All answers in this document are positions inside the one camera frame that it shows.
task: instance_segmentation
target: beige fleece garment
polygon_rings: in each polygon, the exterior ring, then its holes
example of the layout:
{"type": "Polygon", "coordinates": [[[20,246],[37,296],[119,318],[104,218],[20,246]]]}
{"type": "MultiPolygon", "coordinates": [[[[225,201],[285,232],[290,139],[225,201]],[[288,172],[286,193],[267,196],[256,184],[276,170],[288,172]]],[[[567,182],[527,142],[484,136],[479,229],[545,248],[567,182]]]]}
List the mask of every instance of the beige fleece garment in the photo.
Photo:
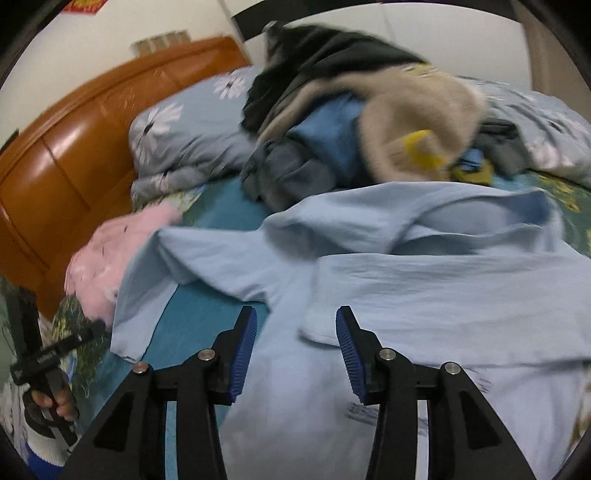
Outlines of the beige fleece garment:
{"type": "Polygon", "coordinates": [[[345,73],[308,82],[264,129],[259,143],[282,137],[316,98],[350,90],[365,100],[359,142],[374,179],[447,179],[485,112],[485,97],[460,79],[426,64],[345,73]]]}

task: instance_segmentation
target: silver rivet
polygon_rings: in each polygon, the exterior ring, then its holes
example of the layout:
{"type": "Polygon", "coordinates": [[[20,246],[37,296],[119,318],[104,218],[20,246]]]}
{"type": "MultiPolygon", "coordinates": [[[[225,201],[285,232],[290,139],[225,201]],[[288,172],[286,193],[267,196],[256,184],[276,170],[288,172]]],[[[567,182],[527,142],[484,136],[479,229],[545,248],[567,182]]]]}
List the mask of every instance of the silver rivet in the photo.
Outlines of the silver rivet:
{"type": "Polygon", "coordinates": [[[150,364],[148,362],[137,362],[131,370],[136,375],[143,375],[148,370],[150,370],[150,364]]]}
{"type": "Polygon", "coordinates": [[[382,360],[394,360],[396,358],[396,352],[391,348],[382,348],[379,351],[379,357],[382,360]]]}
{"type": "Polygon", "coordinates": [[[215,350],[212,350],[210,348],[204,348],[203,350],[199,350],[199,353],[197,354],[197,358],[203,360],[204,362],[209,362],[210,360],[213,360],[215,356],[215,350]]]}
{"type": "Polygon", "coordinates": [[[462,367],[454,362],[448,362],[445,364],[445,371],[450,375],[457,375],[462,371],[462,367]]]}

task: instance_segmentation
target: floral pillow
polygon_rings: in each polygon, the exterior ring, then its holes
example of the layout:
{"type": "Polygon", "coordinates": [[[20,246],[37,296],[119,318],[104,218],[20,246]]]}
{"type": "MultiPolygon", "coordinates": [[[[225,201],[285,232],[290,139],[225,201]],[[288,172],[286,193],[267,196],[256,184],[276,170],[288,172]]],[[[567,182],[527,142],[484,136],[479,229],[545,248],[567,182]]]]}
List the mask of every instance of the floral pillow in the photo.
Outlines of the floral pillow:
{"type": "Polygon", "coordinates": [[[139,114],[129,129],[136,206],[240,171],[255,138],[241,127],[256,67],[211,77],[139,114]]]}

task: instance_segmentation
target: wooden headboard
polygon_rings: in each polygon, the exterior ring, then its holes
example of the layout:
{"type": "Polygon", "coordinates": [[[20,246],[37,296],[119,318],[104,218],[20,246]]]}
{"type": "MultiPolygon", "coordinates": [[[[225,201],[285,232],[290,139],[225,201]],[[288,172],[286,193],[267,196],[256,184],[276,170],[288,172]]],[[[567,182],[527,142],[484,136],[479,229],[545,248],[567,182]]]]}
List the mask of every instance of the wooden headboard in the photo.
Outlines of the wooden headboard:
{"type": "Polygon", "coordinates": [[[131,211],[133,119],[185,87],[246,65],[229,37],[130,61],[57,102],[0,155],[0,273],[34,290],[46,318],[64,295],[71,256],[102,222],[131,211]]]}

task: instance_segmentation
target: pink garment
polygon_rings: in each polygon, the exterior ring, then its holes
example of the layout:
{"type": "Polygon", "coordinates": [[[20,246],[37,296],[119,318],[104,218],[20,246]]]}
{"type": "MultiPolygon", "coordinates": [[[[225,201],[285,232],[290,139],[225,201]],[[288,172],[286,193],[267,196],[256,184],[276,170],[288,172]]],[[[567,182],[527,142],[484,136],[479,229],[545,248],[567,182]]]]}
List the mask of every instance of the pink garment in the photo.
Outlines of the pink garment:
{"type": "Polygon", "coordinates": [[[91,320],[104,320],[110,330],[129,260],[152,233],[181,220],[181,213],[173,205],[162,202],[103,223],[90,241],[72,256],[64,282],[66,293],[78,297],[84,315],[91,320]]]}

